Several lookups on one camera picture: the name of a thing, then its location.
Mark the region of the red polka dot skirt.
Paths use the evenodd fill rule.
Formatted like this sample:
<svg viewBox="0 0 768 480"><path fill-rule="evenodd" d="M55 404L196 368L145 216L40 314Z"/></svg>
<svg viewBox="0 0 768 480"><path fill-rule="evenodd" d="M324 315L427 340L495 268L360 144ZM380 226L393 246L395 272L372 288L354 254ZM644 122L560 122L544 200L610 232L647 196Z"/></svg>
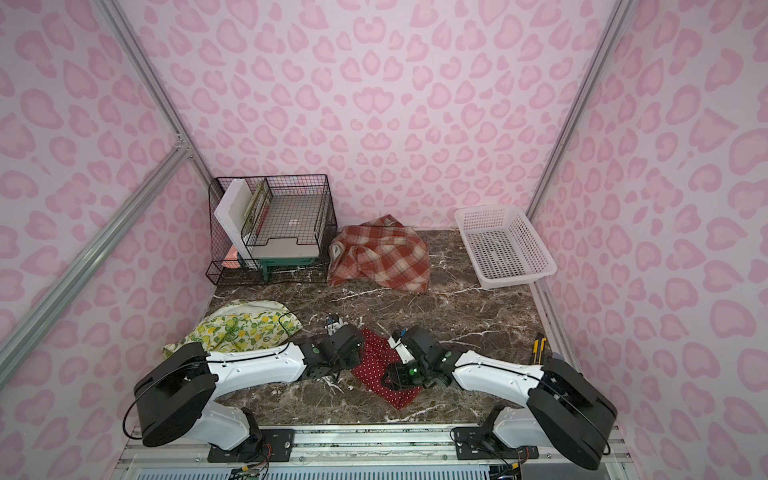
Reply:
<svg viewBox="0 0 768 480"><path fill-rule="evenodd" d="M396 363L400 357L388 342L374 331L364 328L364 352L362 363L352 370L352 374L376 395L386 400L395 409L401 410L410 405L422 389L412 388L395 391L382 384L382 378L390 364Z"/></svg>

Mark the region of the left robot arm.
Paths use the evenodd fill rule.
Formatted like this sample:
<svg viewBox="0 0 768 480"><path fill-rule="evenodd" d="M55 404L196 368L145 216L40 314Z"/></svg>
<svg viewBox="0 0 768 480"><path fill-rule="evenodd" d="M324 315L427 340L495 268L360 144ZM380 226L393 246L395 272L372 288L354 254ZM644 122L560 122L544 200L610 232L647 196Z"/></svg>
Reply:
<svg viewBox="0 0 768 480"><path fill-rule="evenodd" d="M217 399L238 390L294 383L358 367L364 336L349 324L329 335L240 353L208 352L200 342L183 345L134 387L146 447L180 438L205 442L229 453L255 452L264 442L254 414Z"/></svg>

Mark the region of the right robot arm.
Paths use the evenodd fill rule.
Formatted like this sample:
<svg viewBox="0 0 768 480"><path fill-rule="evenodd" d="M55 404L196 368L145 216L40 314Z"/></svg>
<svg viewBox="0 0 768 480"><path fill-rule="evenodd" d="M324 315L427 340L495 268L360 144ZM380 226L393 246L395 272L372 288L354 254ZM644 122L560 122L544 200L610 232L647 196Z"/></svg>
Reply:
<svg viewBox="0 0 768 480"><path fill-rule="evenodd" d="M510 449L552 447L590 471L597 470L611 453L609 437L617 408L561 358L513 364L440 343L421 327L393 333L389 346L400 357L382 377L382 384L391 390L457 387L526 409L520 416L510 408L489 415L481 440L494 440Z"/></svg>

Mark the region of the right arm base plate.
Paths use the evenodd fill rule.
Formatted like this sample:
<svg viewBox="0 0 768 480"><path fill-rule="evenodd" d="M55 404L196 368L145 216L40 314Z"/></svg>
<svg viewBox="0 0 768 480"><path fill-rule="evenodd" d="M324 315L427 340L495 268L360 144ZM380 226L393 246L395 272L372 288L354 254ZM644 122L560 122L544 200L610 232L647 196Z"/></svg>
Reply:
<svg viewBox="0 0 768 480"><path fill-rule="evenodd" d="M490 430L480 426L455 427L450 431L458 460L505 460L525 463L539 458L536 446L509 447Z"/></svg>

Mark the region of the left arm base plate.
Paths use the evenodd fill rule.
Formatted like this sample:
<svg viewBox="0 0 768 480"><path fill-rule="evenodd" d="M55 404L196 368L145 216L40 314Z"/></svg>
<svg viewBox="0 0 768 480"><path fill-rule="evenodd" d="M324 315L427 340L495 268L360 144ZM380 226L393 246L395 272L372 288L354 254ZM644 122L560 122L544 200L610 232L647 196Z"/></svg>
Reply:
<svg viewBox="0 0 768 480"><path fill-rule="evenodd" d="M258 464L267 459L271 462L288 462L294 440L294 429L261 429L232 450L222 450L212 445L207 462Z"/></svg>

